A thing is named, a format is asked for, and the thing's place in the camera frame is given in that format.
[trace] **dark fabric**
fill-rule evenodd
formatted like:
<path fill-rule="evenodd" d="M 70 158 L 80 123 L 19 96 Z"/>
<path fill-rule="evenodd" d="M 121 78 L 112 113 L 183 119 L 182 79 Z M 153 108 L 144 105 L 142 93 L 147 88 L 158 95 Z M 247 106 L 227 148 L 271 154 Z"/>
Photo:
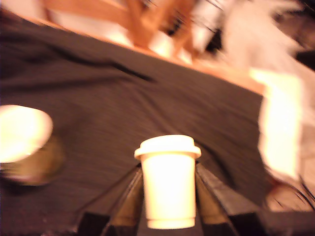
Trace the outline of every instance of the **dark fabric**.
<path fill-rule="evenodd" d="M 75 210 L 137 164 L 145 139 L 192 136 L 199 161 L 256 204 L 268 183 L 257 150 L 262 97 L 110 43 L 22 21 L 1 27 L 1 104 L 48 113 L 66 164 L 51 184 L 1 184 L 1 231 L 67 230 Z M 138 235 L 195 234 L 200 229 Z"/>

